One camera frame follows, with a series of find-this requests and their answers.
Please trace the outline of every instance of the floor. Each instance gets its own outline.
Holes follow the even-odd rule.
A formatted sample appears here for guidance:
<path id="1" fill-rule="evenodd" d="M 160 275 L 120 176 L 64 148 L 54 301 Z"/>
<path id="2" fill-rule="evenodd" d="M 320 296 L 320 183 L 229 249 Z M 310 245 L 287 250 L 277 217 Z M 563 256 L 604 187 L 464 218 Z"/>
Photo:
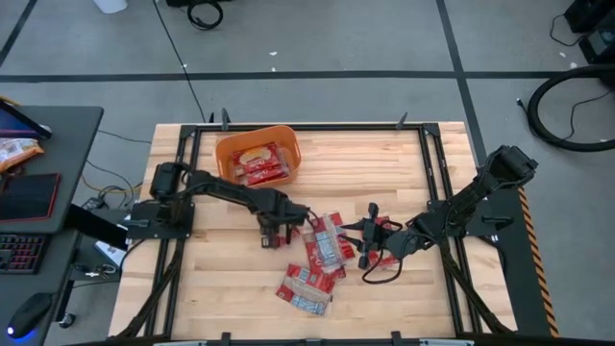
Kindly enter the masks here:
<path id="1" fill-rule="evenodd" d="M 515 104 L 544 81 L 533 72 L 586 65 L 577 47 L 548 35 L 571 2 L 234 0 L 222 3 L 224 22 L 212 32 L 196 31 L 163 1 L 160 10 L 205 114 L 224 107 L 234 122 L 372 121 L 407 111 L 408 120 L 465 121 L 479 160 L 502 143 L 519 145 L 540 163 L 527 192 L 560 332 L 615 340 L 615 155 L 546 145 Z M 104 15 L 91 1 L 0 2 L 0 94 L 28 105 L 101 106 L 101 129 L 139 139 L 157 123 L 201 121 L 152 2 L 129 3 Z M 563 20 L 554 32 L 576 38 Z M 594 80 L 558 86 L 541 105 L 545 123 L 566 135 L 572 105 L 603 92 Z M 610 96 L 579 108 L 580 140 L 611 139 L 614 111 Z M 148 151 L 100 134 L 89 158 L 137 184 Z M 98 186 L 122 184 L 91 167 L 85 175 Z M 92 195 L 80 186 L 75 202 Z M 116 289 L 76 290 L 69 308 L 79 320 L 54 327 L 46 344 L 104 338 Z"/>

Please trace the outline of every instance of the orange basket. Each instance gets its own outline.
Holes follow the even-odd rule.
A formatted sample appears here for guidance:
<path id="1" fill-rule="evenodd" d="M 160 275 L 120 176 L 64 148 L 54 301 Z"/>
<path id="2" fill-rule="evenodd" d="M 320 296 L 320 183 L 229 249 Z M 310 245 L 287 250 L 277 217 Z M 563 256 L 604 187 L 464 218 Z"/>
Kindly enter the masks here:
<path id="1" fill-rule="evenodd" d="M 276 125 L 221 139 L 215 146 L 215 158 L 220 178 L 239 184 L 234 175 L 233 153 L 271 142 L 275 142 L 280 146 L 284 160 L 288 165 L 288 176 L 250 185 L 250 187 L 271 187 L 294 181 L 297 178 L 299 164 L 301 164 L 301 152 L 299 151 L 299 143 L 297 143 L 295 132 L 284 125 Z"/>

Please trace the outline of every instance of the wooden table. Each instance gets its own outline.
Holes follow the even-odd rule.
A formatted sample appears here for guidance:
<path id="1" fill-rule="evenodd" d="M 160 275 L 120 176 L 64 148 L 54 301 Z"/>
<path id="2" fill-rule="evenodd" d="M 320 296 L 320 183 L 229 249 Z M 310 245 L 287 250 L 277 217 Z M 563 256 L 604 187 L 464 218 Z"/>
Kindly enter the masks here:
<path id="1" fill-rule="evenodd" d="M 475 162 L 464 124 L 439 125 L 457 192 L 476 175 Z M 179 130 L 179 124 L 157 126 L 141 199 L 149 198 L 156 165 L 174 160 Z M 230 134 L 202 137 L 198 169 L 217 172 L 214 146 Z M 416 132 L 301 131 L 297 136 L 303 156 L 299 177 L 281 187 L 293 202 L 319 214 L 337 210 L 348 223 L 365 216 L 370 202 L 379 204 L 381 215 L 400 222 L 426 210 L 429 193 Z M 430 146 L 435 164 L 433 143 Z M 442 198 L 442 184 L 436 180 Z M 288 248 L 261 249 L 257 220 L 244 208 L 208 196 L 193 200 L 194 231 L 184 251 L 173 339 L 220 339 L 223 332 L 231 332 L 233 339 L 388 338 L 391 331 L 403 337 L 455 335 L 437 249 L 406 257 L 404 272 L 391 284 L 364 284 L 357 259 L 348 263 L 348 277 L 335 287 L 326 315 L 319 317 L 275 294 L 289 263 L 308 265 L 301 239 Z M 124 329 L 149 295 L 159 243 L 145 241 L 127 258 L 110 334 Z M 497 251 L 474 238 L 466 238 L 465 244 L 477 292 L 514 330 Z M 376 273 L 373 279 L 394 270 Z M 470 331 L 465 299 L 459 288 L 457 292 L 464 328 Z M 163 297 L 157 332 L 165 302 Z"/>

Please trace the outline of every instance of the tablet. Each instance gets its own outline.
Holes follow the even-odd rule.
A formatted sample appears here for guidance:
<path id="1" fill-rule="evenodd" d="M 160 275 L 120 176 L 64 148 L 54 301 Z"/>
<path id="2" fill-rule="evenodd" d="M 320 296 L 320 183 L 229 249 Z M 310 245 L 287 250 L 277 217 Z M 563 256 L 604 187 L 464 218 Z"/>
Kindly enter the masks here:
<path id="1" fill-rule="evenodd" d="M 0 182 L 0 223 L 51 216 L 60 174 L 40 174 Z"/>
<path id="2" fill-rule="evenodd" d="M 13 106 L 0 101 L 0 137 L 48 139 L 51 137 L 51 132 Z"/>

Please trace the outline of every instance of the black cable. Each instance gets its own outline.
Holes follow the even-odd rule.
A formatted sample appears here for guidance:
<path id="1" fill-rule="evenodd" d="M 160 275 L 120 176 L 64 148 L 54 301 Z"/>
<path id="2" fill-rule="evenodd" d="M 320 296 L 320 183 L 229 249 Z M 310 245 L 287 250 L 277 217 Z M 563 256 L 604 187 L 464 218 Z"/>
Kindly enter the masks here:
<path id="1" fill-rule="evenodd" d="M 124 137 L 124 136 L 116 135 L 116 134 L 113 134 L 113 133 L 110 133 L 110 132 L 108 132 L 108 131 L 104 131 L 104 130 L 98 130 L 98 132 L 99 132 L 99 133 L 101 133 L 101 134 L 105 134 L 105 135 L 114 136 L 114 137 L 117 137 L 117 138 L 120 138 L 120 139 L 128 140 L 128 141 L 131 141 L 131 142 L 134 142 L 134 143 L 147 143 L 147 144 L 152 144 L 152 142 L 151 142 L 151 141 L 149 141 L 149 140 L 141 140 L 141 139 L 131 139 L 131 138 L 126 138 L 126 137 Z"/>
<path id="2" fill-rule="evenodd" d="M 581 37 L 577 38 L 577 40 L 576 40 L 576 41 L 574 41 L 573 43 L 566 43 L 566 42 L 563 42 L 563 41 L 561 41 L 561 40 L 559 40 L 559 39 L 557 39 L 557 38 L 555 38 L 555 37 L 554 37 L 555 21 L 556 21 L 559 17 L 562 17 L 562 16 L 564 16 L 564 14 L 556 15 L 556 16 L 553 18 L 553 20 L 552 20 L 552 22 L 551 22 L 551 29 L 549 30 L 549 37 L 550 37 L 552 40 L 554 40 L 555 42 L 557 42 L 557 43 L 559 43 L 559 44 L 561 44 L 561 45 L 563 45 L 563 46 L 566 46 L 566 47 L 574 47 L 574 46 L 576 46 L 576 45 L 577 45 L 577 43 L 579 43 L 582 39 L 584 39 L 584 38 L 585 38 L 585 35 L 583 35 L 583 36 L 581 36 Z"/>
<path id="3" fill-rule="evenodd" d="M 400 265 L 397 267 L 397 273 L 395 273 L 395 275 L 393 275 L 392 277 L 387 278 L 387 279 L 382 279 L 382 280 L 368 280 L 367 279 L 367 276 L 380 265 L 382 261 L 382 257 L 384 257 L 384 249 L 381 249 L 381 254 L 378 256 L 378 260 L 376 260 L 374 265 L 372 265 L 369 269 L 367 269 L 365 273 L 363 273 L 363 276 L 361 277 L 361 279 L 363 280 L 364 283 L 366 284 L 388 284 L 400 277 L 400 275 L 402 274 L 402 268 L 404 266 L 404 259 L 399 259 Z"/>
<path id="4" fill-rule="evenodd" d="M 600 140 L 594 143 L 577 143 L 569 140 L 561 140 L 560 137 L 552 134 L 549 129 L 545 127 L 538 112 L 540 101 L 553 87 L 573 78 L 603 78 L 613 72 L 615 72 L 615 64 L 594 64 L 563 71 L 551 77 L 539 86 L 529 98 L 527 109 L 529 127 L 538 134 L 540 139 L 561 149 L 581 153 L 593 153 L 615 149 L 615 138 L 606 141 Z"/>
<path id="5" fill-rule="evenodd" d="M 101 167 L 99 167 L 99 166 L 95 165 L 94 163 L 90 162 L 89 160 L 86 160 L 86 162 L 87 162 L 87 164 L 89 164 L 90 166 L 92 166 L 92 167 L 94 167 L 94 168 L 98 169 L 98 170 L 99 170 L 99 171 L 101 171 L 101 172 L 105 172 L 105 173 L 112 174 L 112 175 L 114 175 L 115 177 L 117 177 L 117 178 L 119 178 L 119 179 L 123 180 L 123 181 L 124 181 L 124 183 L 126 183 L 126 185 L 128 185 L 128 188 L 129 188 L 129 189 L 130 189 L 130 191 L 131 191 L 131 199 L 128 201 L 128 204 L 131 204 L 131 202 L 133 202 L 133 200 L 135 199 L 135 192 L 134 192 L 134 188 L 133 188 L 133 186 L 132 186 L 132 185 L 131 185 L 131 183 L 128 181 L 128 179 L 124 178 L 123 176 L 121 176 L 121 175 L 119 175 L 119 174 L 117 174 L 117 173 L 115 173 L 115 172 L 111 172 L 111 171 L 109 171 L 108 169 L 101 168 Z"/>
<path id="6" fill-rule="evenodd" d="M 208 24 L 204 22 L 203 20 L 201 20 L 201 18 L 195 17 L 194 15 L 192 15 L 192 11 L 194 10 L 194 8 L 199 5 L 210 5 L 214 7 L 215 10 L 218 11 L 218 19 L 216 19 L 213 23 Z M 222 19 L 224 18 L 224 12 L 222 11 L 222 8 L 218 4 L 218 2 L 214 0 L 193 0 L 191 1 L 190 5 L 188 5 L 187 15 L 188 15 L 188 20 L 190 21 L 190 25 L 192 25 L 194 28 L 200 31 L 209 31 L 217 27 L 218 25 L 220 25 L 220 23 L 222 23 Z"/>
<path id="7" fill-rule="evenodd" d="M 128 193 L 126 192 L 125 189 L 117 186 L 117 185 L 109 185 L 106 187 L 103 187 L 103 190 L 98 192 L 98 198 L 102 199 L 103 202 L 107 203 L 107 201 L 105 201 L 105 197 L 107 197 L 107 194 L 110 191 L 120 191 L 122 192 L 122 202 L 120 202 L 118 208 L 122 208 L 122 207 L 128 207 L 128 205 L 124 205 L 124 203 L 126 202 L 126 199 L 128 198 Z"/>
<path id="8" fill-rule="evenodd" d="M 575 129 L 575 115 L 576 115 L 577 107 L 580 106 L 580 105 L 584 105 L 586 103 L 590 103 L 590 102 L 593 102 L 593 101 L 598 101 L 600 99 L 603 99 L 604 97 L 606 97 L 608 94 L 612 93 L 613 91 L 615 91 L 615 90 L 609 90 L 609 91 L 607 91 L 606 93 L 604 93 L 604 94 L 602 94 L 600 96 L 597 96 L 597 97 L 594 97 L 594 98 L 591 98 L 591 99 L 588 99 L 588 100 L 584 100 L 584 101 L 579 101 L 579 102 L 575 103 L 573 105 L 572 109 L 570 110 L 570 134 L 565 136 L 564 138 L 560 138 L 558 140 L 551 140 L 549 138 L 542 137 L 541 135 L 536 133 L 531 126 L 529 127 L 529 130 L 531 131 L 531 133 L 534 136 L 537 136 L 537 137 L 539 137 L 539 138 L 543 139 L 544 141 L 546 141 L 548 143 L 551 143 L 551 144 L 558 144 L 558 143 L 561 143 L 563 141 L 566 141 L 566 140 L 572 138 L 572 136 L 574 136 L 575 132 L 576 132 L 576 129 Z M 521 109 L 523 110 L 523 112 L 524 112 L 524 114 L 526 116 L 529 116 L 528 109 L 526 108 L 526 105 L 519 98 L 517 99 L 517 105 L 519 107 L 521 107 Z"/>
<path id="9" fill-rule="evenodd" d="M 180 53 L 177 51 L 177 48 L 175 47 L 175 42 L 173 41 L 173 37 L 171 37 L 171 34 L 169 34 L 169 31 L 166 28 L 166 24 L 164 24 L 164 19 L 162 19 L 162 14 L 160 14 L 160 9 L 158 8 L 158 4 L 156 3 L 156 0 L 152 0 L 152 3 L 154 4 L 154 7 L 156 8 L 156 13 L 158 14 L 158 18 L 160 19 L 160 24 L 162 24 L 162 28 L 164 28 L 164 31 L 166 32 L 166 36 L 169 37 L 169 41 L 171 42 L 173 51 L 175 52 L 175 55 L 177 56 L 177 60 L 180 61 L 180 66 L 182 67 L 182 71 L 184 72 L 185 80 L 188 82 L 188 86 L 190 87 L 190 91 L 192 92 L 192 97 L 194 97 L 194 102 L 196 102 L 196 106 L 199 108 L 199 112 L 201 113 L 201 118 L 203 119 L 203 122 L 206 123 L 207 120 L 205 120 L 205 114 L 203 113 L 203 108 L 201 107 L 199 98 L 196 97 L 196 92 L 194 92 L 194 87 L 192 87 L 192 82 L 190 82 L 190 76 L 188 75 L 188 72 L 185 70 L 184 61 L 182 60 L 182 57 L 180 57 Z"/>
<path id="10" fill-rule="evenodd" d="M 602 98 L 606 97 L 606 95 L 608 95 L 608 94 L 609 94 L 609 93 L 611 93 L 611 92 L 613 92 L 613 90 L 609 90 L 609 91 L 607 91 L 606 93 L 604 93 L 604 94 L 603 94 L 603 95 L 601 95 L 601 96 L 594 97 L 594 98 L 591 98 L 591 99 L 589 99 L 589 100 L 580 101 L 580 102 L 575 103 L 575 104 L 573 105 L 572 110 L 570 111 L 570 129 L 571 129 L 571 132 L 570 132 L 570 134 L 569 134 L 568 136 L 566 136 L 566 137 L 562 138 L 561 140 L 567 140 L 567 139 L 570 139 L 570 137 L 572 137 L 572 136 L 574 136 L 574 135 L 575 135 L 575 110 L 577 109 L 577 107 L 578 107 L 578 106 L 583 105 L 583 104 L 586 104 L 586 103 L 590 103 L 590 102 L 592 102 L 592 101 L 597 101 L 597 100 L 600 100 L 600 99 L 602 99 Z"/>
<path id="11" fill-rule="evenodd" d="M 126 257 L 130 255 L 130 253 L 132 253 L 134 249 L 136 249 L 139 245 L 141 245 L 143 241 L 145 241 L 145 239 L 139 240 L 138 242 L 135 243 L 135 245 L 131 246 L 131 248 L 126 251 L 126 255 L 124 255 L 124 257 L 122 258 L 122 261 L 119 262 L 119 274 L 120 275 L 122 275 L 124 272 L 124 260 L 126 260 Z"/>
<path id="12" fill-rule="evenodd" d="M 316 213 L 314 211 L 312 211 L 311 209 L 307 209 L 307 212 L 309 214 L 311 214 L 312 216 L 314 216 L 314 220 L 316 220 L 316 224 L 314 225 L 310 220 L 309 220 L 309 216 L 307 217 L 307 222 L 308 224 L 311 226 L 311 228 L 316 232 L 316 227 L 320 226 L 320 221 L 318 220 L 318 215 L 316 215 Z"/>
<path id="13" fill-rule="evenodd" d="M 96 283 L 91 283 L 91 284 L 78 284 L 76 286 L 73 286 L 72 289 L 79 288 L 79 287 L 85 287 L 85 286 L 93 285 L 93 284 L 110 284 L 110 283 L 119 283 L 119 280 L 111 280 L 107 282 L 96 282 Z"/>

